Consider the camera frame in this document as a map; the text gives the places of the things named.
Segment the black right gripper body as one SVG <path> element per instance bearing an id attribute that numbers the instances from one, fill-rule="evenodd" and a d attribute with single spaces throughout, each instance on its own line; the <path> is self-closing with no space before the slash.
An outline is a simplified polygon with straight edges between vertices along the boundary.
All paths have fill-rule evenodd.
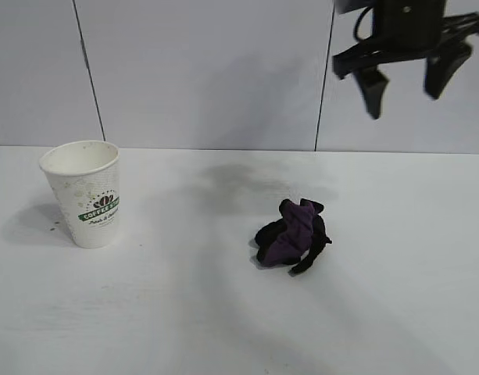
<path id="1" fill-rule="evenodd" d="M 466 37 L 479 35 L 479 12 L 447 16 L 446 1 L 338 1 L 341 13 L 360 10 L 352 36 L 356 43 L 333 57 L 344 79 L 383 63 L 425 59 Z"/>

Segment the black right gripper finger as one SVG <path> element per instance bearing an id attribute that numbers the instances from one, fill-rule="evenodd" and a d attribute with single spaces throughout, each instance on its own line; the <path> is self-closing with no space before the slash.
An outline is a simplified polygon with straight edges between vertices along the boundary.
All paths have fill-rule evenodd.
<path id="1" fill-rule="evenodd" d="M 424 90 L 438 100 L 456 71 L 472 56 L 473 47 L 460 42 L 427 58 Z"/>
<path id="2" fill-rule="evenodd" d="M 381 117 L 382 98 L 388 78 L 376 67 L 356 71 L 356 81 L 363 96 L 368 114 L 377 120 Z"/>

